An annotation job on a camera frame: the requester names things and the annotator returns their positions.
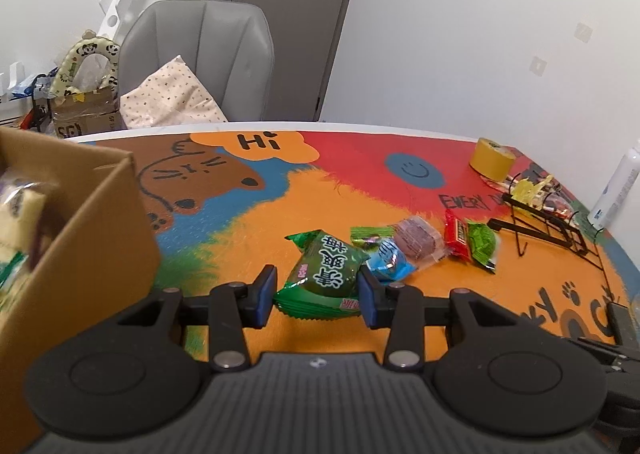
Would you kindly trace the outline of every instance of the tape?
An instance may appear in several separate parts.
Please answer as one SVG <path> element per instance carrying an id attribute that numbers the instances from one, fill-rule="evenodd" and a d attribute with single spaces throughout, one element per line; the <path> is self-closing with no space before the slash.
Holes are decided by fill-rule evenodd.
<path id="1" fill-rule="evenodd" d="M 488 139 L 479 139 L 469 165 L 482 176 L 504 181 L 516 157 L 506 147 Z"/>

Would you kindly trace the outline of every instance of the colorful painted table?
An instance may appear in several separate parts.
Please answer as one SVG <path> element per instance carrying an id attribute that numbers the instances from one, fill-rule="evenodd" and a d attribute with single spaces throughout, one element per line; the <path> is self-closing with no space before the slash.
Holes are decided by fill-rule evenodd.
<path id="1" fill-rule="evenodd" d="M 500 193 L 468 166 L 474 142 L 391 127 L 312 123 L 228 123 L 161 127 L 85 137 L 132 151 L 140 194 L 163 261 L 157 287 L 202 295 L 219 283 L 251 281 L 272 263 L 279 284 L 300 257 L 284 236 L 322 228 L 349 240 L 354 225 L 386 225 L 419 214 L 440 230 L 444 210 L 476 221 L 508 217 Z M 546 172 L 520 154 L 512 174 Z M 584 207 L 563 194 L 576 209 Z M 443 297 L 468 287 L 552 333 L 612 341 L 604 307 L 628 306 L 638 270 L 607 233 L 598 237 L 603 273 L 556 245 L 500 233 L 497 274 L 446 259 L 408 283 Z M 202 329 L 188 349 L 206 356 Z M 446 350 L 442 329 L 426 329 L 428 357 Z M 263 351 L 383 352 L 387 332 L 362 319 L 295 320 L 274 310 L 268 326 L 247 330 L 252 356 Z"/>

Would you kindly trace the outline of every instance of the chair backrest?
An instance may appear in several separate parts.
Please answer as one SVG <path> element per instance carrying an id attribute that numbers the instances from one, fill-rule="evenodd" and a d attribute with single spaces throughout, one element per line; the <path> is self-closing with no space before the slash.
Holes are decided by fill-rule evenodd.
<path id="1" fill-rule="evenodd" d="M 261 120 L 273 71 L 273 41 L 258 7 L 206 0 L 153 3 L 122 43 L 120 95 L 178 55 L 229 121 Z"/>

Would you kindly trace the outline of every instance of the brown cardboard box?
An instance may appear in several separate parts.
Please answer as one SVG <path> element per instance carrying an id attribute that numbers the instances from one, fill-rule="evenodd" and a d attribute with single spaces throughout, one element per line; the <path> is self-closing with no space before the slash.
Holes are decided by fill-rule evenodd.
<path id="1" fill-rule="evenodd" d="M 7 312 L 0 314 L 0 453 L 40 433 L 22 396 L 43 352 L 144 297 L 160 254 L 131 153 L 0 127 L 0 172 L 56 185 L 46 211 L 64 225 Z"/>
<path id="2" fill-rule="evenodd" d="M 111 88 L 59 97 L 52 104 L 53 123 L 58 138 L 68 139 L 124 129 Z"/>

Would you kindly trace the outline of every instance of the brown bear drawing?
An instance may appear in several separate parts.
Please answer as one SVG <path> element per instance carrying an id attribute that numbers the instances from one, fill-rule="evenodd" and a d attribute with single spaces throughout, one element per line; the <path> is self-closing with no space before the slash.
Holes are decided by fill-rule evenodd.
<path id="1" fill-rule="evenodd" d="M 244 162 L 220 153 L 220 147 L 196 144 L 188 135 L 150 135 L 100 145 L 133 151 L 143 202 L 156 233 L 172 227 L 175 213 L 200 211 L 208 198 L 232 189 L 264 189 L 264 180 Z"/>

